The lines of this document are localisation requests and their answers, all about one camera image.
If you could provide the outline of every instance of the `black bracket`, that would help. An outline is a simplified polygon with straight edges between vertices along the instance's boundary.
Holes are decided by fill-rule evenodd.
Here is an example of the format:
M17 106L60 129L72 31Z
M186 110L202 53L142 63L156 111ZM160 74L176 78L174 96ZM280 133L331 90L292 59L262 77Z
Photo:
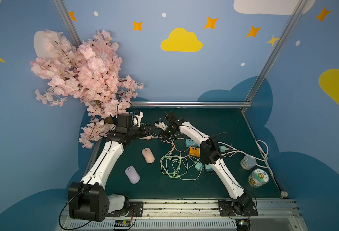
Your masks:
M219 215L222 217L239 217L239 214L235 213L235 203L232 201L218 201ZM251 217L258 216L257 209L253 206L253 210L250 211Z
M107 213L106 217L131 217L132 212L130 211L130 208L135 210L134 218L142 217L143 216L143 205L144 203L142 201L130 201L130 205L128 206L128 213L125 212L124 214L122 214L121 210L116 210L111 213Z

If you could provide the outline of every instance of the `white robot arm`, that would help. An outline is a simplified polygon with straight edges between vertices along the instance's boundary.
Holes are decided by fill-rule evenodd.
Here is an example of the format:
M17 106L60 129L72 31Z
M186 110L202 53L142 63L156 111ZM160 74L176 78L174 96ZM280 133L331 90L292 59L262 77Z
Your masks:
M124 148L133 139L151 137L149 124L141 124L143 113L119 114L115 130L107 134L102 153L93 167L81 179L68 188L69 215L71 218L102 222L112 211L128 210L128 197L107 196L105 192L108 176Z
M173 112L168 113L166 118L169 126L166 130L160 132L160 136L167 140L175 132L180 131L197 143L200 147L200 161L203 164L209 164L217 173L234 202L235 212L243 215L248 211L253 211L254 202L227 168L219 150L218 142L213 137L199 131L184 118L177 118Z
M180 132L192 139L196 144L198 144L198 146L200 146L202 142L209 139L208 135L196 129L188 121L180 125ZM240 197L244 193L244 190L239 186L239 183L226 167L222 158L216 160L215 163L210 163L209 166L211 166L212 169L217 173L231 198L237 199L237 197Z

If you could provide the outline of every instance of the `tin can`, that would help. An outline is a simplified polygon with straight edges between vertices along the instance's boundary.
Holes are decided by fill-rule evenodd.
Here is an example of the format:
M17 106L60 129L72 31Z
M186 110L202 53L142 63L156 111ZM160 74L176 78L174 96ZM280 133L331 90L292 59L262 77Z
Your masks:
M249 175L248 182L252 187L258 188L266 184L269 179L270 178L265 171L263 171L262 169L255 169Z
M249 170L252 169L257 164L257 161L253 156L245 155L240 161L240 165L243 169Z

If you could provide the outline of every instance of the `pink mouse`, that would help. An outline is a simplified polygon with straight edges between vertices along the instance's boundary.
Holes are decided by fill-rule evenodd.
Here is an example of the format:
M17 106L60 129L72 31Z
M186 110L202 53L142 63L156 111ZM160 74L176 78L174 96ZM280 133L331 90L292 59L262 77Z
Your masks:
M153 153L151 152L150 148L146 147L144 148L141 153L143 154L144 158L145 158L145 161L148 163L148 164L151 164L154 162L155 158L154 158L154 155Z

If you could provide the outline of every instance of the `dark green table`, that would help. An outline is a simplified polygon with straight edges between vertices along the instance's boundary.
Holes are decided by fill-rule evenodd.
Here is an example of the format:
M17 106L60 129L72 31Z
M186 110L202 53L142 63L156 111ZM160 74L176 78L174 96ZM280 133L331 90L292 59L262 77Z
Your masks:
M261 158L259 150L255 144L254 138L249 131L248 125L238 108L215 109L215 108L179 108L166 109L167 112L173 111L177 117L186 118L193 126L207 135L217 136L218 141L233 145L250 155ZM158 119L158 113L164 118L165 114L161 109L141 108L144 113L142 123L154 124ZM102 151L105 141L102 142L99 153ZM176 140L178 150L186 150L185 140ZM141 151L144 148L150 148L155 156L152 164L145 162ZM162 174L160 168L160 158L171 150L171 144L164 143L158 139L136 140L124 150L123 154L117 160L109 175L106 184L107 195L125 194L132 199L146 198L228 198L229 194L218 178L216 173L209 174L203 172L197 180L171 179ZM240 166L240 160L244 154L237 153L231 158L224 158L225 163L239 182L247 191L252 192L256 197L280 197L280 192L273 180L260 188L253 188L247 182L248 175L252 170L244 170ZM131 184L128 180L125 169L134 166L140 175L140 181L137 184ZM183 178L196 178L199 172L192 167Z

